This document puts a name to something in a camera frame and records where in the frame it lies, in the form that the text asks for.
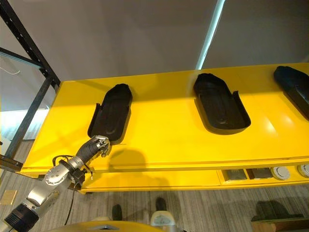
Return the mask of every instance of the black cable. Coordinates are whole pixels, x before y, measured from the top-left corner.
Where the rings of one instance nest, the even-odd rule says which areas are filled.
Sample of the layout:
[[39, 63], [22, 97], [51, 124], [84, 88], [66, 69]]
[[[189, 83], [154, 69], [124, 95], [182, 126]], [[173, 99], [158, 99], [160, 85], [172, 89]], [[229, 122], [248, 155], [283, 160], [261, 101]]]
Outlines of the black cable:
[[74, 201], [74, 195], [75, 195], [75, 187], [76, 187], [76, 186], [77, 186], [77, 183], [74, 185], [73, 196], [72, 196], [72, 201], [71, 201], [71, 206], [70, 206], [70, 209], [69, 209], [69, 213], [68, 213], [68, 216], [67, 216], [67, 220], [66, 220], [66, 222], [64, 223], [64, 225], [67, 225], [68, 220], [69, 220], [69, 217], [70, 217], [70, 214], [71, 214], [71, 210], [72, 210], [72, 206], [73, 206], [73, 201]]
[[54, 166], [54, 167], [56, 166], [56, 159], [59, 158], [59, 157], [66, 158], [67, 161], [69, 161], [69, 158], [72, 158], [73, 156], [60, 155], [60, 156], [55, 156], [55, 157], [53, 157], [53, 166]]

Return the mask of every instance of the black metal rack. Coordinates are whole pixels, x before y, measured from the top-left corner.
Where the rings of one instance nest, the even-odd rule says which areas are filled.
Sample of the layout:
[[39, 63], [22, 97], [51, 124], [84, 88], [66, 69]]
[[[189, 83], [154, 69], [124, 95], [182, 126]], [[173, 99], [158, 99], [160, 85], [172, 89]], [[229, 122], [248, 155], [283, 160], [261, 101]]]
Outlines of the black metal rack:
[[8, 170], [10, 172], [18, 172], [23, 166], [22, 163], [14, 160], [18, 147], [23, 140], [27, 129], [36, 111], [38, 110], [49, 86], [51, 85], [57, 92], [60, 86], [60, 80], [58, 79], [57, 75], [54, 73], [53, 69], [50, 67], [50, 65], [36, 46], [30, 35], [28, 34], [27, 30], [25, 29], [7, 0], [0, 0], [0, 15], [4, 23], [11, 30], [15, 38], [19, 41], [20, 45], [22, 45], [23, 49], [27, 52], [30, 59], [1, 47], [0, 55], [36, 67], [45, 77], [45, 80], [39, 92], [31, 103], [27, 114], [21, 122], [19, 128], [17, 129], [17, 132], [14, 135], [7, 151], [5, 152], [5, 155], [0, 155], [0, 168]]

